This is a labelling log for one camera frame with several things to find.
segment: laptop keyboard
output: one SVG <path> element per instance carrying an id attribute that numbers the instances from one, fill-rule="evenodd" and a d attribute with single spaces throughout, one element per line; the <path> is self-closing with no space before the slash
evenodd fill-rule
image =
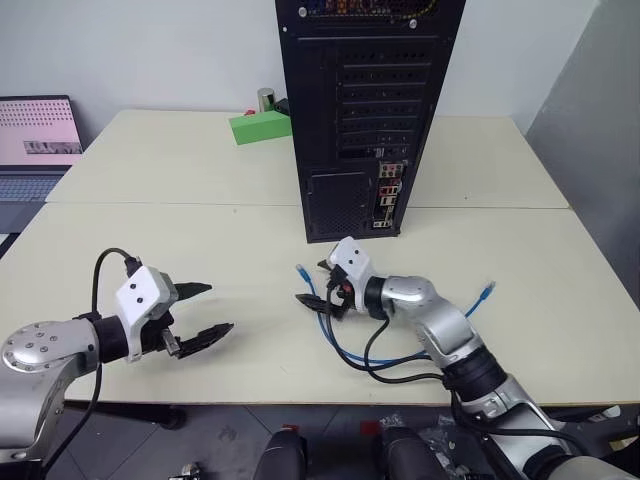
<path id="1" fill-rule="evenodd" d="M 44 202 L 60 177 L 0 177 L 0 202 Z"/>

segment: computer tower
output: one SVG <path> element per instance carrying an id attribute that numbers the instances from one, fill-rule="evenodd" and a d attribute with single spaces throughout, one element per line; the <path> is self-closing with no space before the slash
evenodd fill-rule
<path id="1" fill-rule="evenodd" d="M 400 233 L 465 0 L 276 0 L 307 240 Z"/>

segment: laptop screen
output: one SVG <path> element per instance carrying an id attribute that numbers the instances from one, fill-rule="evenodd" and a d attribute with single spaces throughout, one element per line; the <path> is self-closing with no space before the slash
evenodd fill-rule
<path id="1" fill-rule="evenodd" d="M 67 97 L 0 97 L 0 167 L 73 165 L 81 156 Z"/>

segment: table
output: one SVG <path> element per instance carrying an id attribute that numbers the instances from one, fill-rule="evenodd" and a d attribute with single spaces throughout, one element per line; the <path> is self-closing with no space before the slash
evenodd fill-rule
<path id="1" fill-rule="evenodd" d="M 494 294 L 472 320 L 503 367 L 540 403 L 640 400 L 631 374 L 640 364 L 640 313 L 572 211 L 410 208 L 401 237 L 362 245 L 381 274 L 424 275 L 462 309 L 495 280 Z M 331 247 L 305 243 L 297 206 L 46 205 L 0 261 L 0 336 L 86 312 L 93 263 L 111 246 L 140 255 L 176 282 L 214 284 L 213 293 L 175 306 L 176 334 L 227 321 L 236 327 L 185 360 L 153 353 L 134 365 L 106 365 L 104 401 L 448 401 L 434 382 L 379 384 L 331 350 L 315 317 L 293 298 L 306 291 L 294 265 L 307 266 L 321 285 L 324 274 L 312 266 Z M 105 314 L 123 279 L 120 260 L 105 262 Z M 336 334 L 346 348 L 362 351 L 378 325 L 354 314 L 336 326 Z M 374 353 L 417 349 L 411 330 L 394 324 Z M 415 371 L 399 367 L 394 374 Z M 81 379 L 67 398 L 89 398 L 92 385 L 91 376 Z"/>
<path id="2" fill-rule="evenodd" d="M 125 110 L 47 201 L 299 205 L 291 137 L 237 146 L 237 115 Z M 510 118 L 436 117 L 409 206 L 568 204 Z"/>

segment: laptop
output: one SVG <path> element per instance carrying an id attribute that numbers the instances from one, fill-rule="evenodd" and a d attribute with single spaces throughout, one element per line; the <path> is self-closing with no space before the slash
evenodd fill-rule
<path id="1" fill-rule="evenodd" d="M 81 156 L 68 96 L 0 97 L 0 233 L 20 233 Z"/>

